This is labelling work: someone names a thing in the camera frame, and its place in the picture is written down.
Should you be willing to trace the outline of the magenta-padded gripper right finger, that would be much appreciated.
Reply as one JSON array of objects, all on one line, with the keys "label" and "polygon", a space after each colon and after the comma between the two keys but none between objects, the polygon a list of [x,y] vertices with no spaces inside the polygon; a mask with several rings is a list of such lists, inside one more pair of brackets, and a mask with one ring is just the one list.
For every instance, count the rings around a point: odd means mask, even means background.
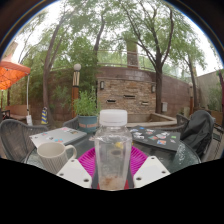
[{"label": "magenta-padded gripper right finger", "polygon": [[170,174],[156,156],[146,156],[136,147],[132,147],[131,150],[130,171],[135,188],[143,187]]}]

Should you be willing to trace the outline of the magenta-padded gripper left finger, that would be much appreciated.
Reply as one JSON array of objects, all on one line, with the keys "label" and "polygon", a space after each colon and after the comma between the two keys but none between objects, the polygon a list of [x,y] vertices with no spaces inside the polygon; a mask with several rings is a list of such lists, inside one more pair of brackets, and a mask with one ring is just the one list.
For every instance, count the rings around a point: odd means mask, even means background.
[{"label": "magenta-padded gripper left finger", "polygon": [[78,159],[69,159],[57,175],[76,185],[90,188],[95,174],[95,149],[91,148]]}]

